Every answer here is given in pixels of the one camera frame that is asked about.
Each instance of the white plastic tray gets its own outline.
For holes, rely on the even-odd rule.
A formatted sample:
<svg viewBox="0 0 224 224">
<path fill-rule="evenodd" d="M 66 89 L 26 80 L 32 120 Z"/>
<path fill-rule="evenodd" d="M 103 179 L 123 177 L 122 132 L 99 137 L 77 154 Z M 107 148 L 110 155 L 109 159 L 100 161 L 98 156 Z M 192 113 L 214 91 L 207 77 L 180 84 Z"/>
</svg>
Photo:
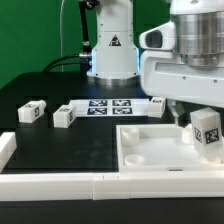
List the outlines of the white plastic tray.
<svg viewBox="0 0 224 224">
<path fill-rule="evenodd" d="M 139 131 L 139 141 L 128 145 L 122 139 L 122 131 L 133 132 L 134 129 Z M 176 125 L 117 126 L 120 172 L 224 170 L 223 164 L 205 163 L 200 159 L 194 145 L 183 143 L 182 129 Z"/>
</svg>

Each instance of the label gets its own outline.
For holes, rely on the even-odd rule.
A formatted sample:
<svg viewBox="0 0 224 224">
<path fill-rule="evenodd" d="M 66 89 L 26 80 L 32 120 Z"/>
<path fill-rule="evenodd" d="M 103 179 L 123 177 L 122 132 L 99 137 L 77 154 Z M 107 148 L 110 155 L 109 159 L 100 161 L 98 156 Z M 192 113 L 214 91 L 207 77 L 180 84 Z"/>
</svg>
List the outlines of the label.
<svg viewBox="0 0 224 224">
<path fill-rule="evenodd" d="M 112 47 L 120 47 L 121 46 L 121 43 L 117 37 L 117 35 L 114 35 L 113 39 L 111 40 L 109 46 L 112 46 Z"/>
</svg>

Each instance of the black table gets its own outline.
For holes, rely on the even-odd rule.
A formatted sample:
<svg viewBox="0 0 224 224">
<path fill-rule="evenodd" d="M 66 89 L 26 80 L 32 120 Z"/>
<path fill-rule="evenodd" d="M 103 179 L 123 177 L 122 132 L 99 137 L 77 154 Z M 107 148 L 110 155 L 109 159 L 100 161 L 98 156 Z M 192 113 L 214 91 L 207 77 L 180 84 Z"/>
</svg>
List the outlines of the black table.
<svg viewBox="0 0 224 224">
<path fill-rule="evenodd" d="M 15 131 L 18 147 L 3 174 L 117 172 L 118 124 L 173 123 L 149 117 L 77 118 L 70 128 L 53 128 L 53 113 L 71 99 L 146 98 L 138 84 L 104 87 L 86 83 L 78 73 L 27 73 L 0 91 L 0 134 Z M 33 124 L 18 122 L 17 109 L 45 100 L 45 115 Z M 201 106 L 185 104 L 190 110 Z M 221 198 L 105 201 L 1 202 L 1 223 L 223 223 Z"/>
</svg>

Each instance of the cube with fiducial marker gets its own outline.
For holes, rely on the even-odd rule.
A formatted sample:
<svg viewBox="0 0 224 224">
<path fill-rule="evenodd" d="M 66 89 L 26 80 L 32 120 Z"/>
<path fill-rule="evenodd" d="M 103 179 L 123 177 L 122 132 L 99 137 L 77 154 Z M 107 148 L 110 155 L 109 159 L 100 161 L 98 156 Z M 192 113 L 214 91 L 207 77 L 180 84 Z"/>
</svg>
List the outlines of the cube with fiducial marker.
<svg viewBox="0 0 224 224">
<path fill-rule="evenodd" d="M 46 102 L 43 100 L 30 101 L 18 109 L 19 122 L 33 123 L 44 114 L 45 107 Z"/>
<path fill-rule="evenodd" d="M 209 162 L 223 162 L 224 148 L 220 114 L 207 107 L 192 112 L 191 123 L 194 146 L 201 158 Z"/>
<path fill-rule="evenodd" d="M 149 102 L 149 117 L 161 118 L 165 111 L 166 99 L 162 97 L 153 97 Z"/>
<path fill-rule="evenodd" d="M 54 114 L 55 128 L 68 128 L 76 118 L 75 105 L 62 105 Z"/>
</svg>

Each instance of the green backdrop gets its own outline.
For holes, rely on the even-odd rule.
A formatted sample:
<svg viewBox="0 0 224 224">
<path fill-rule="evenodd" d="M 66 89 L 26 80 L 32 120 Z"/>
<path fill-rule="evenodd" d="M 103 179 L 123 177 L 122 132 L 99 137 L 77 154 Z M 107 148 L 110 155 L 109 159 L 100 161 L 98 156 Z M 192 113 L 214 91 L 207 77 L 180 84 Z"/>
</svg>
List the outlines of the green backdrop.
<svg viewBox="0 0 224 224">
<path fill-rule="evenodd" d="M 62 0 L 0 1 L 0 88 L 17 75 L 41 71 L 60 57 Z M 78 0 L 66 0 L 64 55 L 81 51 Z M 87 11 L 92 46 L 96 43 L 95 11 Z M 169 20 L 169 5 L 162 0 L 134 1 L 135 44 L 140 33 Z M 76 66 L 69 70 L 78 70 Z"/>
</svg>

